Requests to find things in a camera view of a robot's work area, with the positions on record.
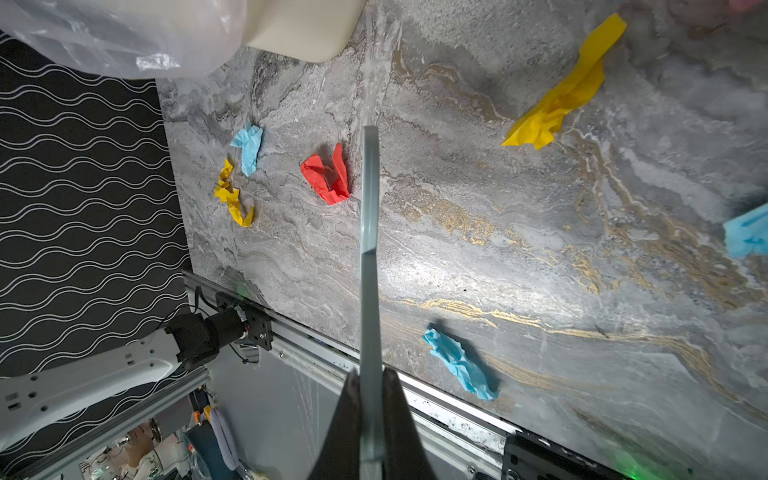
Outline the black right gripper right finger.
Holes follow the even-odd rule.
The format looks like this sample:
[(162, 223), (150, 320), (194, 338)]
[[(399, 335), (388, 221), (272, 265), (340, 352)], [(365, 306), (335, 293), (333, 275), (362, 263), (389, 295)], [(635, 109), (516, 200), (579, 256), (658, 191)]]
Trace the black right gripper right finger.
[(384, 478), (435, 480), (397, 372), (385, 368), (382, 382)]

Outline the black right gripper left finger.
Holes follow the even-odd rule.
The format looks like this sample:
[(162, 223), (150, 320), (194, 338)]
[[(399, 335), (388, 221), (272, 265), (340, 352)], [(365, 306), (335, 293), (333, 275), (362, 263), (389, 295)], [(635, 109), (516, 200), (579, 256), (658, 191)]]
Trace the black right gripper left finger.
[(360, 378), (353, 369), (346, 377), (322, 449), (308, 478), (360, 478), (362, 405)]

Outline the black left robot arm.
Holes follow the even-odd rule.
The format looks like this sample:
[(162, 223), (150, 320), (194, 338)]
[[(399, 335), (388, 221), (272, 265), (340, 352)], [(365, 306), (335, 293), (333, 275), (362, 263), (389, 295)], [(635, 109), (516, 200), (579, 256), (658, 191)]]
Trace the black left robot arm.
[(183, 314), (134, 343), (5, 378), (1, 381), (1, 448), (122, 391), (158, 382), (178, 368), (192, 371), (248, 333), (244, 315), (235, 308), (207, 318)]

